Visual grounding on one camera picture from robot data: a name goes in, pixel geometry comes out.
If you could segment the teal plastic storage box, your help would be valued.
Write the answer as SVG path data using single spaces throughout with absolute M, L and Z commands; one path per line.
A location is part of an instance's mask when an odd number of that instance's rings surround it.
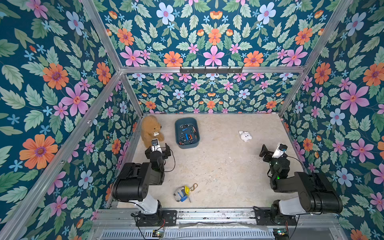
M 176 143 L 181 149 L 191 149 L 199 145 L 200 133 L 195 118 L 182 118 L 175 122 Z

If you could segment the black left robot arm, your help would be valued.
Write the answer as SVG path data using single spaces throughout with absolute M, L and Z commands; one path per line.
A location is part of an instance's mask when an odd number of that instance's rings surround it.
M 145 155 L 149 162 L 124 164 L 112 186 L 112 197 L 133 204 L 141 214 L 159 215 L 161 203 L 149 194 L 149 187 L 163 184 L 165 161 L 171 156 L 171 149 L 168 145 L 161 147 L 154 140 Z

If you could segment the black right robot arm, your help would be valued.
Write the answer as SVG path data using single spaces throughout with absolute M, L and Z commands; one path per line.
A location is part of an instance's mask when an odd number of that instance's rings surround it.
M 271 216 L 306 214 L 340 214 L 343 203 L 327 177 L 321 173 L 294 172 L 289 177 L 291 162 L 286 154 L 288 146 L 279 144 L 275 151 L 262 145 L 260 157 L 269 164 L 267 176 L 276 193 L 297 193 L 288 200 L 276 200 L 271 205 Z

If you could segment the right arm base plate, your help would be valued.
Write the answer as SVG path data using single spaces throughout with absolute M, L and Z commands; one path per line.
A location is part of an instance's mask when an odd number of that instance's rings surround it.
M 295 216 L 281 215 L 278 210 L 253 207 L 257 225 L 259 226 L 295 226 Z

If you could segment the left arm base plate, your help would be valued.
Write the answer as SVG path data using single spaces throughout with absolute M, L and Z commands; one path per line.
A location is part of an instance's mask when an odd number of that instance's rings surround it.
M 172 227 L 176 225 L 178 212 L 161 210 L 152 215 L 139 213 L 136 217 L 137 227 Z

